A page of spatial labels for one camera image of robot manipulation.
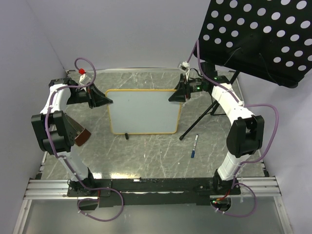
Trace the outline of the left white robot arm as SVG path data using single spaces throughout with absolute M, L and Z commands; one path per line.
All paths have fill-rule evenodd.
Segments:
M 96 191 L 96 182 L 90 169 L 76 151 L 76 130 L 64 110 L 67 105 L 88 103 L 90 108 L 112 104 L 95 85 L 79 87 L 71 78 L 50 81 L 49 98 L 45 107 L 31 117 L 31 123 L 42 151 L 54 155 L 70 175 L 69 187 L 79 195 L 90 196 Z

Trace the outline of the yellow framed whiteboard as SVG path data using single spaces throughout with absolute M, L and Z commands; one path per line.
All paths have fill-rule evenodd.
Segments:
M 110 129 L 114 135 L 174 134 L 181 102 L 169 102 L 175 89 L 109 89 Z

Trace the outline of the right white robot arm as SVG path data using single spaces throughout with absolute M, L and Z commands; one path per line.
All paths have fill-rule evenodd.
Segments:
M 239 71 L 235 71 L 231 78 L 212 72 L 213 78 L 207 80 L 204 73 L 199 73 L 197 78 L 190 77 L 191 68 L 187 62 L 181 63 L 178 68 L 181 71 L 180 79 L 175 92 L 168 99 L 169 102 L 186 102 L 192 93 L 198 92 L 208 92 L 212 100 L 206 111 L 179 139 L 183 140 L 204 116 L 215 115 L 218 107 L 222 108 L 230 121 L 231 128 L 226 138 L 228 152 L 210 185 L 216 194 L 224 194 L 232 190 L 242 163 L 262 147 L 264 119 L 244 107 L 243 101 L 235 94 L 232 85 Z

